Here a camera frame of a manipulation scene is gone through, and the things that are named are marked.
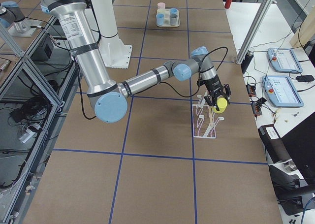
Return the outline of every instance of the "cup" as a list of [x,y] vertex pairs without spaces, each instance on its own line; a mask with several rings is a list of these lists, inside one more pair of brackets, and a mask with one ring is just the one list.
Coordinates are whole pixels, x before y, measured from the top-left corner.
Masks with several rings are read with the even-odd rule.
[[163,8],[158,9],[157,14],[165,14],[165,9]]
[[178,18],[178,16],[176,14],[170,14],[169,22],[170,22],[171,26],[177,25],[177,18]]
[[158,8],[158,9],[165,9],[165,3],[159,2],[159,3],[157,4],[157,8]]
[[172,9],[169,10],[169,14],[170,15],[171,14],[176,14],[177,15],[177,13],[178,13],[178,10],[176,8],[172,8]]
[[164,24],[164,14],[157,14],[157,25],[162,26]]

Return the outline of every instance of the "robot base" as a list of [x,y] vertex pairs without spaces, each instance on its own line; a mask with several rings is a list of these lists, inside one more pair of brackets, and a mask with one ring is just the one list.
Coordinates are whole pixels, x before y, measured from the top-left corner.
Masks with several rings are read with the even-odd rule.
[[111,39],[102,37],[99,50],[106,67],[128,68],[132,45],[124,45],[118,36]]
[[[41,21],[29,20],[29,23],[31,26],[39,26]],[[32,35],[34,34],[36,30],[37,28],[31,28],[30,30],[24,33],[20,33],[20,32],[17,32],[14,25],[12,25],[10,29],[8,30],[8,32],[12,37],[32,37]]]

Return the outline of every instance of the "power strip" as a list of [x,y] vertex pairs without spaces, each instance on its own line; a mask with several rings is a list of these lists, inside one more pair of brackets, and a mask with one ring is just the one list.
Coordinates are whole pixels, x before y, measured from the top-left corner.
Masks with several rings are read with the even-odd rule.
[[25,132],[23,133],[23,135],[19,138],[19,140],[22,143],[28,142],[28,140],[32,138],[32,136],[35,135],[40,128],[41,126],[37,123],[34,123],[33,125],[28,126]]

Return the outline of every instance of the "computer monitor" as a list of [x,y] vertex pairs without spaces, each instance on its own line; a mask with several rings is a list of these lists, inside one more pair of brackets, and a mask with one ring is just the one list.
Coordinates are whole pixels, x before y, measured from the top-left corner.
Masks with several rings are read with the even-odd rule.
[[315,112],[282,137],[306,182],[315,184]]

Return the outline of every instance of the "white rack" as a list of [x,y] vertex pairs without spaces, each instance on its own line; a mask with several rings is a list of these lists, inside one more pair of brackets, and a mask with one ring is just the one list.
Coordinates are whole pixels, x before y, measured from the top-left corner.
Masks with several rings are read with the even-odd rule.
[[215,139],[217,137],[216,126],[219,121],[224,120],[224,117],[216,118],[212,107],[205,104],[204,97],[197,95],[197,98],[199,98],[198,104],[192,105],[193,137]]

